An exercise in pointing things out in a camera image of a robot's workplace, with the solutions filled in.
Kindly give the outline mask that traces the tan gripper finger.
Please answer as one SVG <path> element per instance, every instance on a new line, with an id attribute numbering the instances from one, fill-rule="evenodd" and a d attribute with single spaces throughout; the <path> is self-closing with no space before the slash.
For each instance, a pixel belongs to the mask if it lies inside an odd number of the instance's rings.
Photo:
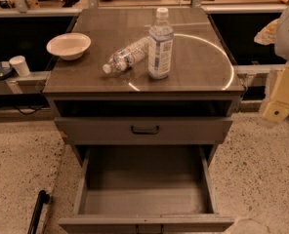
<path id="1" fill-rule="evenodd" d="M 261 118 L 277 125 L 289 115 L 289 61 L 279 71 L 268 75 L 266 98 L 261 105 Z"/>

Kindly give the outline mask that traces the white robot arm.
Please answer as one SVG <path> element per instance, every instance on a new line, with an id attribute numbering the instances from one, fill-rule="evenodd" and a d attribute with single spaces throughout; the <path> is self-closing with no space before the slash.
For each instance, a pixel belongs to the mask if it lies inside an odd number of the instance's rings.
<path id="1" fill-rule="evenodd" d="M 274 127 L 289 115 L 289 5 L 254 38 L 261 45 L 274 45 L 275 54 L 286 60 L 279 71 L 268 76 L 269 91 L 260 108 L 261 122 Z"/>

